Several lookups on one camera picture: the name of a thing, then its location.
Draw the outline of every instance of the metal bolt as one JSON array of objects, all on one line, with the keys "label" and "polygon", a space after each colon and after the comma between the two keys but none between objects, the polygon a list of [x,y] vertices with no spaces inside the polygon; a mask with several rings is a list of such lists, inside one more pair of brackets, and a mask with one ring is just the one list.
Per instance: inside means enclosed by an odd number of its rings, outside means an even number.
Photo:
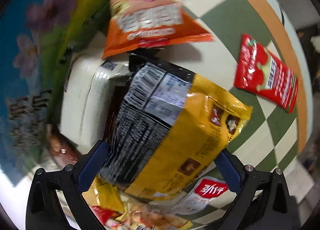
[{"label": "metal bolt", "polygon": [[36,174],[37,174],[37,175],[41,175],[42,172],[43,172],[43,169],[42,169],[42,168],[39,168],[39,169],[36,170]]},{"label": "metal bolt", "polygon": [[69,165],[66,165],[65,168],[64,168],[66,171],[71,171],[73,169],[73,165],[69,164]]},{"label": "metal bolt", "polygon": [[245,166],[245,169],[246,169],[247,171],[253,171],[253,167],[252,167],[251,165],[246,165],[246,166]]},{"label": "metal bolt", "polygon": [[278,175],[281,175],[281,174],[282,174],[282,170],[281,170],[281,169],[276,169],[276,173],[277,173]]}]

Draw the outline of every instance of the green floor tile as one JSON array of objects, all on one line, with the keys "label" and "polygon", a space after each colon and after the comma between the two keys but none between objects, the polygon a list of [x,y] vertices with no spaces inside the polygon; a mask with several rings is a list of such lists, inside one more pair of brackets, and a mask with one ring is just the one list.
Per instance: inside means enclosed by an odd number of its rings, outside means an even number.
[{"label": "green floor tile", "polygon": [[276,146],[283,135],[287,132],[294,119],[297,117],[296,108],[292,113],[288,113],[277,106],[267,119],[273,144]]},{"label": "green floor tile", "polygon": [[216,211],[217,208],[211,206],[211,205],[207,205],[203,210],[201,210],[200,212],[198,213],[195,213],[195,214],[191,214],[191,215],[180,215],[180,214],[176,214],[178,217],[181,217],[181,218],[184,218],[184,219],[187,219],[187,220],[195,220],[195,219],[198,219],[200,217],[203,217],[207,214],[210,214],[214,211]]},{"label": "green floor tile", "polygon": [[232,202],[229,203],[229,204],[226,204],[226,205],[225,205],[224,207],[222,207],[221,209],[227,211],[227,210],[229,209],[229,207],[231,206],[231,204],[232,204]]},{"label": "green floor tile", "polygon": [[236,151],[251,135],[263,124],[266,120],[263,111],[260,107],[257,97],[254,94],[244,90],[236,89],[235,87],[230,90],[236,98],[248,106],[253,106],[253,112],[250,121],[242,129],[241,133],[229,143],[227,149],[230,153]]},{"label": "green floor tile", "polygon": [[276,163],[276,154],[275,151],[272,150],[256,167],[256,170],[259,171],[271,171],[275,166]]},{"label": "green floor tile", "polygon": [[209,10],[201,19],[218,36],[235,60],[238,60],[242,34],[251,35],[264,46],[272,40],[266,24],[247,0],[226,0]]},{"label": "green floor tile", "polygon": [[279,162],[278,167],[282,171],[290,164],[291,161],[297,156],[298,153],[298,141],[294,143],[288,153],[284,156],[284,158]]}]

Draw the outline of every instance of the blue gripper pad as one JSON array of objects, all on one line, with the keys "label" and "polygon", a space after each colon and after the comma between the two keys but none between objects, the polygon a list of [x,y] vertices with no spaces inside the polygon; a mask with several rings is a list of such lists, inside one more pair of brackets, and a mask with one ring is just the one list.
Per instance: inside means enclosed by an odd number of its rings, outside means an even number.
[{"label": "blue gripper pad", "polygon": [[227,183],[230,191],[235,192],[238,195],[241,191],[241,177],[230,160],[223,152],[221,152],[214,160],[214,163]]},{"label": "blue gripper pad", "polygon": [[91,155],[81,172],[78,174],[77,189],[79,193],[89,190],[95,176],[99,172],[108,154],[108,146],[102,141],[100,146]]}]

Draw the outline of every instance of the barcode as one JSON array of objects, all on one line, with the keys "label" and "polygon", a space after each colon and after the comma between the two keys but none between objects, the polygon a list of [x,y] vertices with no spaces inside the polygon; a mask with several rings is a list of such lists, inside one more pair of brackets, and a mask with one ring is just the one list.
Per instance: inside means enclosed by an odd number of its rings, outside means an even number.
[{"label": "barcode", "polygon": [[143,109],[150,95],[155,90],[165,71],[147,63],[133,78],[124,99],[133,106]]},{"label": "barcode", "polygon": [[116,64],[116,63],[112,63],[110,61],[105,61],[101,66],[103,66],[106,69],[109,69],[110,71],[113,71],[117,65],[118,64]]},{"label": "barcode", "polygon": [[277,67],[276,62],[271,58],[270,73],[269,73],[269,78],[268,78],[268,82],[266,85],[266,89],[271,89],[273,86],[273,80],[274,80],[274,75],[276,72],[276,67]]}]

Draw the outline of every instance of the flower mural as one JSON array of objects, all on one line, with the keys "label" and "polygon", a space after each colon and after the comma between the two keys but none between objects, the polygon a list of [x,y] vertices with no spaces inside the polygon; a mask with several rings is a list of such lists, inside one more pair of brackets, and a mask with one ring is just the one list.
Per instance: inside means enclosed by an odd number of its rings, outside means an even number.
[{"label": "flower mural", "polygon": [[41,33],[53,31],[56,25],[66,26],[77,7],[77,0],[44,0],[43,5],[27,8],[27,28]]},{"label": "flower mural", "polygon": [[25,34],[17,36],[17,44],[19,47],[19,54],[13,61],[15,68],[20,68],[20,78],[30,77],[36,68],[37,62],[37,46]]},{"label": "flower mural", "polygon": [[29,94],[37,95],[41,90],[38,47],[26,34],[19,34],[17,36],[17,44],[20,52],[12,64],[15,68],[20,68],[20,78],[26,79]]}]

